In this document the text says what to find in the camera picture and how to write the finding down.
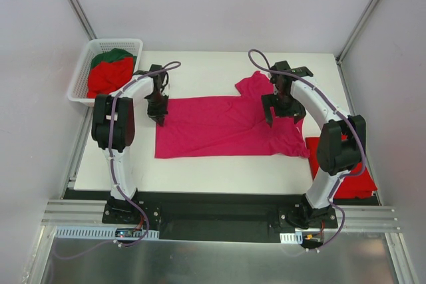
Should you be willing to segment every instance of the plastic laundry basket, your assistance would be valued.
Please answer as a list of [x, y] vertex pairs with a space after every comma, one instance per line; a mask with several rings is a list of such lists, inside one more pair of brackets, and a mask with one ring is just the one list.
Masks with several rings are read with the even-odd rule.
[[124, 49], [132, 55], [137, 56], [134, 64], [134, 71], [139, 68], [140, 54], [142, 53], [143, 42], [140, 39], [96, 39], [87, 43], [84, 51], [81, 53], [77, 67], [75, 68], [73, 79], [68, 88], [68, 99], [81, 102], [87, 106], [95, 104], [94, 99], [87, 98], [87, 79], [91, 71], [92, 59], [100, 54], [110, 51], [114, 48]]

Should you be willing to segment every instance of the white work surface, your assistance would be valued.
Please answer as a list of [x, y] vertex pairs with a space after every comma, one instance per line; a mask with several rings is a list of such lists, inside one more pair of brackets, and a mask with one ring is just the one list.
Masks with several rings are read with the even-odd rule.
[[[307, 66], [318, 85], [341, 107], [348, 109], [339, 71], [332, 54], [267, 53], [271, 64], [287, 60], [292, 68]], [[140, 68], [180, 61], [170, 71], [170, 98], [222, 96], [239, 93], [235, 84], [256, 68], [247, 53], [142, 52]], [[146, 115], [144, 101], [134, 109], [136, 134], [130, 147], [133, 175], [139, 191], [213, 192], [233, 194], [302, 194], [312, 184], [307, 159], [274, 156], [211, 156], [155, 159], [155, 123]], [[320, 129], [308, 114], [304, 137], [319, 136]], [[76, 190], [110, 190], [108, 164], [91, 136], [77, 174]]]

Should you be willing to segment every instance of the gray wall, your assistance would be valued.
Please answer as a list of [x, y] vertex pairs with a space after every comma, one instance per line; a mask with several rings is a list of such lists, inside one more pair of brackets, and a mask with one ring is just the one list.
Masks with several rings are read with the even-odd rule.
[[0, 0], [0, 283], [20, 283], [83, 108], [65, 92], [88, 41], [67, 0]]
[[335, 53], [369, 0], [80, 0], [97, 36], [145, 50]]
[[384, 204], [398, 208], [426, 283], [426, 0], [383, 0], [343, 61]]

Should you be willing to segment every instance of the pink t-shirt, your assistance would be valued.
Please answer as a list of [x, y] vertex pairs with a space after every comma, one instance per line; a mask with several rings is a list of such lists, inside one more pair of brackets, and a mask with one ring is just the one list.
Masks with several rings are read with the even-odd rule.
[[274, 88], [260, 71], [235, 86], [241, 96], [170, 99], [164, 126], [156, 127], [156, 158], [189, 156], [309, 157], [303, 120], [265, 120], [261, 96]]

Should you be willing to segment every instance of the metal floor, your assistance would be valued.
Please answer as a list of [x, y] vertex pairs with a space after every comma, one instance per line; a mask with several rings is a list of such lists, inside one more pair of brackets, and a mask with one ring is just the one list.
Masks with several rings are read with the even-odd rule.
[[[98, 240], [55, 239], [70, 256]], [[50, 255], [42, 283], [398, 283], [385, 236], [343, 233], [321, 252], [298, 245], [143, 241], [136, 247], [103, 245], [71, 261]]]

